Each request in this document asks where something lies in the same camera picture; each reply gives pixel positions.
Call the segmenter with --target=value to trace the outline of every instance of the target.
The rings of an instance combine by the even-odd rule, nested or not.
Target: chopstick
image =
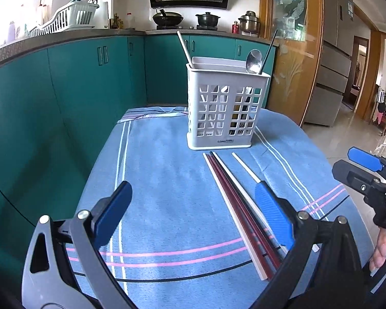
[[[217,166],[219,167],[219,170],[222,173],[222,175],[224,175],[225,178],[227,179],[227,182],[229,184],[229,188],[231,188],[233,191],[232,192],[233,198],[236,200],[236,203],[238,204],[241,212],[243,212],[245,218],[247,219],[247,222],[249,222],[250,227],[252,228],[256,238],[258,239],[258,241],[260,242],[260,244],[263,246],[264,250],[268,254],[268,257],[270,258],[270,261],[272,262],[272,265],[274,266],[274,268],[278,269],[280,267],[280,260],[279,260],[279,257],[277,255],[277,251],[272,248],[272,245],[270,244],[270,240],[269,240],[268,236],[266,235],[266,233],[262,229],[260,229],[259,224],[255,221],[254,216],[249,212],[246,204],[242,200],[242,197],[239,195],[240,193],[238,194],[238,192],[236,192],[234,186],[229,181],[229,178],[227,177],[226,172],[221,167],[221,164],[217,161],[217,158],[214,156],[215,153],[210,152],[210,154],[214,157],[214,161],[217,164]]]
[[[259,183],[261,183],[262,182],[262,180],[260,180],[257,176],[256,176],[256,174],[254,174],[254,172],[243,162],[243,160],[242,159],[240,159],[239,158],[239,156],[236,154],[236,153],[234,153],[234,152],[232,152],[232,155],[233,155],[233,157],[235,157],[236,158],[236,160],[239,162],[239,164],[240,165],[242,165],[242,167],[246,170],[246,172],[248,172],[249,174],[250,174],[250,176],[254,179],[254,181],[256,181],[256,183],[257,184],[259,184]],[[287,248],[285,248],[285,247],[283,247],[282,245],[280,246],[283,250],[284,250],[284,252],[285,253],[287,253]],[[319,251],[319,247],[318,247],[318,245],[317,244],[314,244],[313,246],[312,246],[312,251],[313,252],[318,252]]]
[[[263,255],[260,256],[260,248],[258,247],[257,243],[254,243],[253,236],[250,233],[249,229],[247,229],[247,225],[243,220],[239,217],[239,215],[236,213],[235,208],[233,207],[233,203],[230,201],[227,192],[225,191],[221,180],[219,179],[215,169],[213,168],[212,163],[210,162],[210,159],[206,153],[203,153],[203,156],[205,158],[205,161],[207,165],[209,166],[210,172],[213,175],[214,181],[216,182],[217,187],[219,188],[221,195],[223,197],[223,200],[226,203],[227,208],[229,209],[229,212],[233,218],[233,221],[236,224],[237,229],[239,230],[240,236],[242,237],[244,244],[246,245],[247,251],[249,252],[250,258],[252,259],[254,266],[256,268],[256,271],[260,277],[261,280],[266,280],[268,278],[268,275],[264,269],[264,261]]]
[[[272,228],[270,227],[267,219],[265,218],[265,216],[263,215],[262,211],[260,210],[260,208],[257,206],[256,203],[254,203],[253,199],[249,196],[249,194],[246,192],[246,190],[242,187],[242,185],[237,181],[237,179],[234,177],[234,175],[232,174],[232,172],[228,169],[228,167],[223,163],[223,161],[220,159],[220,157],[215,153],[213,152],[214,156],[216,157],[216,159],[219,161],[219,163],[221,164],[221,166],[223,167],[223,169],[225,170],[225,172],[227,173],[227,175],[230,177],[230,179],[232,180],[232,182],[234,183],[234,185],[237,187],[237,189],[239,189],[239,192],[242,194],[242,196],[244,197],[244,199],[246,200],[246,202],[248,203],[249,207],[251,208],[251,210],[254,212],[254,214],[259,218],[259,220],[266,226],[267,230],[270,232],[270,234],[272,236],[274,236],[273,234],[273,230]],[[285,246],[280,246],[281,249],[283,250],[283,252],[286,254],[288,252],[287,248]]]

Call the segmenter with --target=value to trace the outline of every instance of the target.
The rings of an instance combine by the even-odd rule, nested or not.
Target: red chopstick
[[[232,183],[229,180],[227,173],[225,172],[225,170],[223,169],[223,167],[221,166],[221,164],[219,163],[217,158],[212,154],[212,152],[210,153],[210,155],[214,159],[214,161],[216,162],[217,166],[219,167],[219,170],[223,173],[223,176],[227,179],[229,186],[234,190],[234,192],[235,192],[234,197],[235,197],[238,205],[240,206],[240,209],[242,210],[243,214],[247,218],[247,221],[249,222],[250,226],[253,228],[254,234],[256,235],[258,241],[262,244],[268,257],[270,258],[270,261],[272,262],[272,265],[276,269],[278,269],[280,267],[281,262],[279,260],[278,255],[277,255],[277,251],[274,250],[272,248],[272,245],[270,244],[271,241],[270,241],[269,237],[260,228],[260,225],[254,219],[254,215],[251,212],[249,212],[247,204],[244,203],[244,201],[241,197],[242,194],[238,191],[237,187],[235,187],[234,183]]]
[[[236,215],[238,216],[239,221],[242,224],[242,226],[246,232],[246,235],[249,237],[251,245],[252,245],[254,251],[256,252],[258,259],[260,260],[260,263],[262,264],[263,269],[265,270],[266,275],[268,276],[268,279],[272,279],[272,277],[274,275],[272,272],[272,269],[270,268],[268,262],[266,261],[265,257],[263,256],[263,252],[260,249],[256,239],[254,238],[254,236],[252,234],[252,232],[254,232],[256,234],[256,231],[248,225],[248,220],[247,220],[246,216],[244,215],[244,213],[242,214],[242,212],[243,212],[242,208],[240,207],[240,204],[238,205],[237,199],[235,197],[235,195],[237,196],[237,193],[235,192],[235,190],[231,186],[230,182],[227,180],[227,178],[225,177],[225,175],[221,171],[217,160],[212,155],[206,155],[206,156],[207,156],[208,160],[210,161],[212,168],[216,172],[217,178],[220,180],[220,182],[223,186],[223,189],[224,189],[227,197],[229,198],[229,201],[232,204],[233,209],[234,209]]]

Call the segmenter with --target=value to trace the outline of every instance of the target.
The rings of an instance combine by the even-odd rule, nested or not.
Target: blue tablecloth
[[[259,279],[202,152],[187,146],[186,110],[128,111],[101,151],[77,210],[91,209],[124,179],[132,184],[132,203],[100,251],[139,308],[248,308],[267,281]],[[345,188],[294,122],[268,110],[259,117],[252,147],[217,154],[251,196],[256,183],[232,151],[277,196],[321,218],[347,196]],[[341,214],[349,220],[364,265],[373,245],[350,198],[328,219]],[[74,271],[83,272],[74,248],[68,253]],[[305,290],[317,257],[312,252],[294,295]],[[85,277],[77,279],[95,296]]]

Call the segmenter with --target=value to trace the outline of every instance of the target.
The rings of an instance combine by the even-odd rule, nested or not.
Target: refrigerator
[[[353,17],[352,0],[324,0],[323,49],[306,123],[335,122],[352,62]]]

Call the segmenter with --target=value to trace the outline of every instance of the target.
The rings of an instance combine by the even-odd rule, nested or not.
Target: white dish rack
[[[98,7],[98,4],[91,4],[86,1],[70,2],[59,8],[51,20],[34,27],[29,32],[29,37],[66,30],[91,29],[93,27],[90,24]]]
[[[246,62],[194,57],[187,64],[188,133],[192,150],[250,147],[270,75]]]

